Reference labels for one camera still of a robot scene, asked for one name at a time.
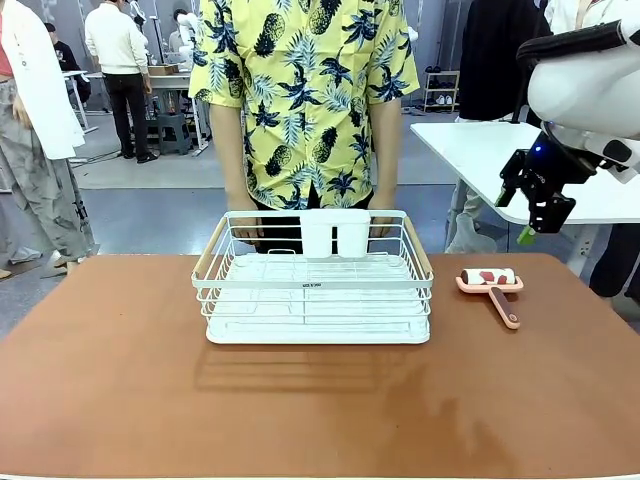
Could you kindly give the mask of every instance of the lint roller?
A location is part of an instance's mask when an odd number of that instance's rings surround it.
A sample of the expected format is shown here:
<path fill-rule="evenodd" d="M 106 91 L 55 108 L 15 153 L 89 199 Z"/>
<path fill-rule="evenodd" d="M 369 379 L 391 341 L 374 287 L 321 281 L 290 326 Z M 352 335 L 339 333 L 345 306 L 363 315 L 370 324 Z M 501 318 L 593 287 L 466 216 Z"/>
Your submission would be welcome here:
<path fill-rule="evenodd" d="M 520 328 L 520 320 L 504 296 L 504 292 L 519 292 L 524 288 L 524 283 L 512 269 L 467 268 L 456 277 L 456 283 L 465 293 L 488 294 L 504 324 L 512 330 Z"/>

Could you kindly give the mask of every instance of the black pants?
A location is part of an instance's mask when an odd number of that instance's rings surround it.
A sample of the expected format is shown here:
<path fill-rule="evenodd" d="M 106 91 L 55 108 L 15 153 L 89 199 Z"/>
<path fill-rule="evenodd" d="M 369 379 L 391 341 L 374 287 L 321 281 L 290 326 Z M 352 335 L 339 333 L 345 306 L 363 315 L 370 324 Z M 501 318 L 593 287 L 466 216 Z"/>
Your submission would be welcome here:
<path fill-rule="evenodd" d="M 591 290 L 606 298 L 618 295 L 633 272 L 639 254 L 640 224 L 614 225 L 611 229 L 607 249 L 591 274 L 589 282 Z M 640 272 L 638 270 L 633 274 L 625 295 L 640 302 Z"/>
<path fill-rule="evenodd" d="M 147 145 L 147 119 L 144 97 L 144 82 L 141 74 L 104 75 L 104 83 L 111 99 L 113 118 L 123 153 L 133 154 L 127 104 L 133 118 L 133 133 L 136 136 L 136 156 L 144 158 L 149 153 Z"/>
<path fill-rule="evenodd" d="M 371 197 L 373 197 L 373 192 L 365 198 L 364 200 L 356 203 L 351 208 L 360 208 L 366 210 L 369 206 L 369 202 L 371 201 Z M 262 203 L 256 202 L 255 204 L 258 206 L 258 210 L 273 210 Z M 318 192 L 316 189 L 311 186 L 311 191 L 309 192 L 309 202 L 307 204 L 308 209 L 312 208 L 320 208 L 320 197 L 318 196 Z M 291 225 L 291 228 L 265 228 L 269 225 Z M 293 250 L 293 252 L 297 254 L 302 254 L 302 232 L 300 230 L 300 220 L 298 218 L 263 218 L 262 219 L 262 235 L 266 241 L 261 242 L 257 247 L 256 251 L 258 253 L 269 253 L 269 250 Z M 291 238 L 293 241 L 289 242 L 286 240 L 268 240 L 270 238 Z M 337 245 L 334 242 L 333 244 L 333 253 L 337 253 Z"/>

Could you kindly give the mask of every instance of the short-sleeve shirt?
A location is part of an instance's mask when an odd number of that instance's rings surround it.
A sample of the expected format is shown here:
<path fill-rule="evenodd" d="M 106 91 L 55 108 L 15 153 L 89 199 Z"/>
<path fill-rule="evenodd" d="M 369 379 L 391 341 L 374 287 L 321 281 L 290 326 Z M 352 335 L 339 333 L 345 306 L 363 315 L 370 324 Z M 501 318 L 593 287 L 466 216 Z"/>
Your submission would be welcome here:
<path fill-rule="evenodd" d="M 274 209 L 350 207 L 371 184 L 369 105 L 419 87 L 402 0 L 206 0 L 191 96 L 243 108 L 247 187 Z"/>

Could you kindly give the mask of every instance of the hand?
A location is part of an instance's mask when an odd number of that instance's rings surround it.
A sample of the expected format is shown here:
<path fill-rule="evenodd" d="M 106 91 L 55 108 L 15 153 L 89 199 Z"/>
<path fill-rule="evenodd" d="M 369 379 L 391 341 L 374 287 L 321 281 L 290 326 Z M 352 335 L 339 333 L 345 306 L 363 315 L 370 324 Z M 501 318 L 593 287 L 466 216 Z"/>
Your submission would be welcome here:
<path fill-rule="evenodd" d="M 16 95 L 15 100 L 13 101 L 13 118 L 20 122 L 24 128 L 31 130 L 33 125 L 31 125 L 31 119 L 29 118 L 29 114 L 24 108 L 24 104 L 22 103 L 22 99 L 20 95 Z"/>
<path fill-rule="evenodd" d="M 227 207 L 230 211 L 258 211 L 258 207 L 251 199 L 248 193 L 244 195 L 239 195 L 237 197 L 230 196 L 227 197 Z M 256 229 L 256 226 L 260 226 L 260 219 L 258 217 L 250 217 L 250 218 L 234 218 L 231 222 L 233 227 L 241 227 L 234 228 L 232 230 L 233 236 L 238 238 L 240 241 L 244 243 L 248 243 L 249 245 L 258 245 L 258 241 L 255 240 L 255 237 L 262 237 L 262 229 Z"/>
<path fill-rule="evenodd" d="M 395 199 L 395 191 L 381 191 L 378 190 L 374 195 L 371 201 L 369 202 L 369 210 L 393 210 L 395 209 L 396 199 Z M 391 218 L 385 217 L 375 217 L 372 220 L 372 225 L 388 225 L 393 222 Z M 382 238 L 385 237 L 391 227 L 371 227 L 371 236 L 374 238 Z"/>

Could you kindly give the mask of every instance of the lint roller handle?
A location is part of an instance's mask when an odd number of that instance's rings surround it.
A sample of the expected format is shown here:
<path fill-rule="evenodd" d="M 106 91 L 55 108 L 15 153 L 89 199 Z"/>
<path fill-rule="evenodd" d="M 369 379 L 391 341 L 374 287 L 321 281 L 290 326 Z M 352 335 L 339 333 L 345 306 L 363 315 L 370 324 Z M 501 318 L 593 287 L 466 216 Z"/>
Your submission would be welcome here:
<path fill-rule="evenodd" d="M 507 297 L 504 296 L 502 290 L 498 287 L 491 287 L 489 289 L 489 296 L 491 301 L 496 306 L 496 310 L 500 314 L 502 321 L 511 330 L 517 330 L 520 328 L 520 320 L 518 316 L 511 310 L 511 305 L 507 301 Z"/>

